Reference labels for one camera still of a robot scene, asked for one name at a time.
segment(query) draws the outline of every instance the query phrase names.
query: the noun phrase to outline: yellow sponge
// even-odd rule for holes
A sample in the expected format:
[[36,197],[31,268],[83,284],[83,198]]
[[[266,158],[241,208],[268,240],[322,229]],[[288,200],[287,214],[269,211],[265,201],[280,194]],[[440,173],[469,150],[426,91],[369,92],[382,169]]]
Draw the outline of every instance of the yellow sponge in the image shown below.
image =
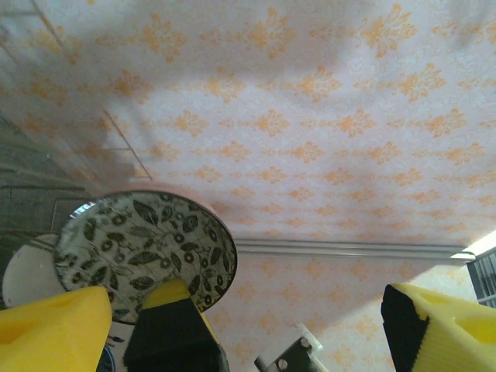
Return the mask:
[[393,284],[381,311],[397,370],[496,371],[496,309]]
[[103,287],[0,312],[1,372],[94,372],[112,324]]

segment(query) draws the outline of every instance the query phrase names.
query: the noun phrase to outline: wall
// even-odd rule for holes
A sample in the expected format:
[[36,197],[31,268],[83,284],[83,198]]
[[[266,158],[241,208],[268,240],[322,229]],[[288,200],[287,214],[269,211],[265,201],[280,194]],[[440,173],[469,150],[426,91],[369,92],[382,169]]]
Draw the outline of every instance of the wall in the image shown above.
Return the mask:
[[489,0],[37,4],[1,18],[0,109],[76,179],[194,188],[244,238],[494,229]]
[[236,372],[256,371],[257,355],[296,322],[322,343],[330,371],[393,371],[381,299],[399,281],[475,300],[467,268],[441,262],[242,255],[207,317]]

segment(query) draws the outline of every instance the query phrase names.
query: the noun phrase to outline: screw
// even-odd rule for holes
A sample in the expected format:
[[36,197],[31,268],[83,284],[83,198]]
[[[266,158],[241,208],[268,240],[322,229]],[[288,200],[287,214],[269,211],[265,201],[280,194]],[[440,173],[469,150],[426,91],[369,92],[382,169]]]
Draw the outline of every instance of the screw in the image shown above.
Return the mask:
[[310,345],[310,342],[307,340],[306,337],[301,337],[300,338],[300,344],[305,348],[305,349],[310,349],[312,345]]
[[286,370],[286,368],[288,368],[288,362],[285,359],[279,359],[277,368],[279,368],[279,370]]

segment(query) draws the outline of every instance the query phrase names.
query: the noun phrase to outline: white round object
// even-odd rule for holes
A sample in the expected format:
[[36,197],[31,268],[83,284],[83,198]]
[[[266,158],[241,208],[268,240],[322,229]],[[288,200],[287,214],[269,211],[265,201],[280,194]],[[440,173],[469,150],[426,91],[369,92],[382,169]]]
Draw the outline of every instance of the white round object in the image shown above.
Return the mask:
[[[57,235],[36,238],[53,246]],[[22,246],[5,269],[2,282],[3,300],[7,307],[20,306],[65,292],[53,268],[53,254],[36,248],[42,243]]]

